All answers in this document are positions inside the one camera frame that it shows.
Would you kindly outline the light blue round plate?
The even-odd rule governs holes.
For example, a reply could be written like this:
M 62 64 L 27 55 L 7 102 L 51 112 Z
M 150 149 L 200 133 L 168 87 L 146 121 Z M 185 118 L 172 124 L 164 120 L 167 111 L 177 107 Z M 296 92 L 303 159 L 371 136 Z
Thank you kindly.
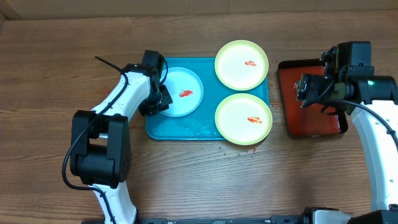
M 183 67 L 171 67 L 168 71 L 162 71 L 163 80 L 173 102 L 162 114 L 181 117 L 198 108 L 203 99 L 203 84 L 195 72 Z

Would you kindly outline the yellow-green round plate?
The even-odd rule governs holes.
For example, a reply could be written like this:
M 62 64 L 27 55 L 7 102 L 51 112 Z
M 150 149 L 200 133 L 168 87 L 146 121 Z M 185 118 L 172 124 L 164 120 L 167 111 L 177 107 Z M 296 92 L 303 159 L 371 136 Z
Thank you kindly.
M 261 142 L 270 133 L 272 113 L 259 97 L 237 93 L 226 97 L 218 105 L 215 124 L 227 141 L 248 146 Z
M 254 42 L 234 40 L 222 46 L 215 57 L 215 72 L 228 88 L 251 90 L 260 85 L 269 70 L 265 51 Z

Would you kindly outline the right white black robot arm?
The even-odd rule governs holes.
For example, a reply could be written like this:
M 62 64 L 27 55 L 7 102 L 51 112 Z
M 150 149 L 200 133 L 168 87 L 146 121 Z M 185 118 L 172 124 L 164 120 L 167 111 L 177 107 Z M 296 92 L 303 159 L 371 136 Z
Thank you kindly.
M 302 108 L 352 117 L 369 172 L 371 212 L 354 217 L 332 208 L 308 208 L 302 223 L 397 223 L 397 83 L 374 73 L 371 43 L 350 41 L 322 54 L 323 77 L 304 73 L 297 99 Z

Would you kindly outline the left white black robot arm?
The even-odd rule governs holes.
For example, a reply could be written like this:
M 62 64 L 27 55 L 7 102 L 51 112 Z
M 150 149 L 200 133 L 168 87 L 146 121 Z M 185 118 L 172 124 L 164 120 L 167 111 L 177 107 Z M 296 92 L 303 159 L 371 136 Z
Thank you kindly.
M 62 179 L 71 189 L 92 191 L 104 213 L 103 223 L 139 223 L 126 179 L 131 167 L 129 122 L 167 110 L 172 98 L 165 86 L 163 55 L 146 50 L 141 63 L 117 67 L 120 80 L 92 110 L 72 119 L 71 146 L 62 164 Z

